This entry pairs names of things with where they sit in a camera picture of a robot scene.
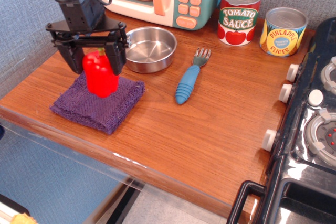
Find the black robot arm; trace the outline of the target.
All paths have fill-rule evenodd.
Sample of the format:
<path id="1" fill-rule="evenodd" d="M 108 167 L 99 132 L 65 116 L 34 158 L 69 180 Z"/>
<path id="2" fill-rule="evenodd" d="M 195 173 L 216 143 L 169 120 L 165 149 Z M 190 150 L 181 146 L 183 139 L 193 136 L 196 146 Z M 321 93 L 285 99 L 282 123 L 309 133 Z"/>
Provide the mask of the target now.
<path id="1" fill-rule="evenodd" d="M 115 75 L 126 63 L 126 24 L 105 15 L 112 0 L 55 0 L 64 20 L 46 25 L 52 43 L 75 73 L 83 72 L 84 48 L 103 48 Z"/>

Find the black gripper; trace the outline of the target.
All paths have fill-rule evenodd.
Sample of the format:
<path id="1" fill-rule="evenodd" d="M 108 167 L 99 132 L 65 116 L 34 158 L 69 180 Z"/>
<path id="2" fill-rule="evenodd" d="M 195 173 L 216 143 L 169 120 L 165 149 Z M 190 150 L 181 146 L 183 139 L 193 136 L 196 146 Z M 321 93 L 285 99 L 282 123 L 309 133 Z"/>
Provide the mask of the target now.
<path id="1" fill-rule="evenodd" d="M 129 46 L 125 23 L 105 15 L 107 3 L 103 0 L 55 1 L 61 8 L 64 20 L 49 23 L 46 30 L 71 70 L 77 74 L 83 72 L 85 54 L 80 47 L 104 47 L 113 73 L 118 76 L 126 63 L 125 49 Z"/>

